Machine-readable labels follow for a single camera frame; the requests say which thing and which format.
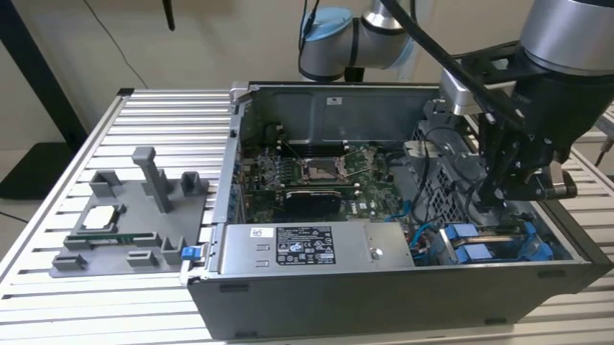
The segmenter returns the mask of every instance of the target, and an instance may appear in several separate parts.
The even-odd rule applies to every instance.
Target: motherboard
[[[374,143],[265,148],[242,162],[247,222],[391,221],[405,204],[389,167],[395,155],[403,152]]]

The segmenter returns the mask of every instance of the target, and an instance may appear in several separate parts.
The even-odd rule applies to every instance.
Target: barcode sticker
[[[273,238],[275,228],[251,228],[250,237]]]

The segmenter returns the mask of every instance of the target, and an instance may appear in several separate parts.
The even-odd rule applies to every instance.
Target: gray post
[[[173,208],[170,197],[166,194],[166,183],[160,178],[158,167],[154,163],[155,149],[151,146],[136,147],[132,153],[132,162],[143,169],[155,204],[162,213],[168,213]]]

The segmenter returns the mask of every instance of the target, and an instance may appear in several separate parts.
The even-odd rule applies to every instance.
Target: black pole
[[[0,40],[68,147],[78,152],[86,142],[87,132],[11,0],[0,0]]]
[[[0,0],[0,40],[67,141],[32,146],[0,183],[0,198],[43,199],[86,142],[87,132],[11,0]]]

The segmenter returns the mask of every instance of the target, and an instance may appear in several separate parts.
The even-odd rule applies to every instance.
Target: white label
[[[275,228],[251,228],[250,237],[269,237],[273,238]]]
[[[343,104],[343,97],[329,97],[326,99],[327,106],[341,106]]]

